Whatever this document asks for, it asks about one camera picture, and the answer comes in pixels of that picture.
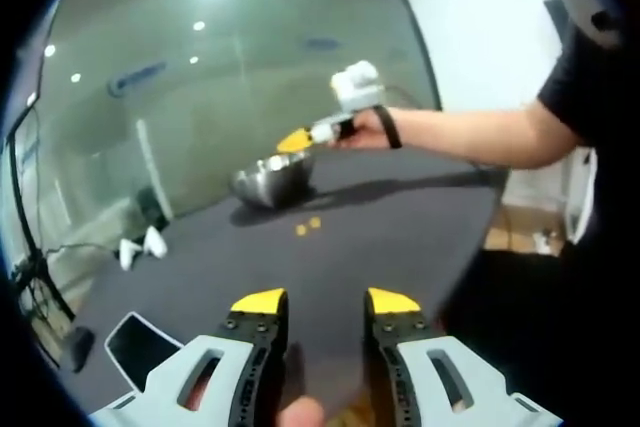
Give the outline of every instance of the black shirt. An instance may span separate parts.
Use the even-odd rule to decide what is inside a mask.
[[[622,49],[605,50],[572,27],[563,53],[538,95],[540,102],[598,156],[593,215],[580,242],[591,254],[594,249],[598,253],[604,250],[605,242],[620,230],[616,219],[624,213],[622,186],[629,181],[630,170],[619,165],[625,142],[620,109],[633,103],[630,65]]]

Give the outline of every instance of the white wall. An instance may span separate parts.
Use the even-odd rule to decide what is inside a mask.
[[[544,0],[409,0],[445,110],[514,109],[532,100],[560,54]],[[504,201],[559,210],[562,166],[514,172]]]

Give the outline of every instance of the gray table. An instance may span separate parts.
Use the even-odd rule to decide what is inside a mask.
[[[63,383],[87,411],[127,392],[102,344],[129,311],[186,343],[244,295],[285,287],[306,390],[336,411],[362,387],[365,289],[403,292],[436,315],[482,245],[506,178],[493,174],[412,150],[332,153],[318,159],[317,195],[301,207],[255,214],[229,198],[179,219],[163,233],[166,259],[102,269],[76,320],[96,346]],[[297,236],[313,216],[322,227]]]

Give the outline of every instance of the floor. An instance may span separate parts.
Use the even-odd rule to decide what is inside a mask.
[[[552,233],[550,245],[552,252],[558,254],[564,243],[562,217],[536,209],[502,206],[496,213],[485,248],[494,250],[514,250],[517,252],[535,252],[533,234],[548,230]],[[80,300],[71,305],[74,311],[80,307]],[[55,358],[60,356],[60,342],[69,328],[69,323],[59,312],[50,313],[51,328],[35,319],[34,330],[43,344]],[[374,425],[369,395],[363,393],[348,409],[331,419],[327,427],[367,427]]]

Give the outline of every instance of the finger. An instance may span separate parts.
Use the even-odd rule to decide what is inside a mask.
[[[310,397],[301,397],[282,411],[277,425],[278,427],[322,427],[324,409]]]

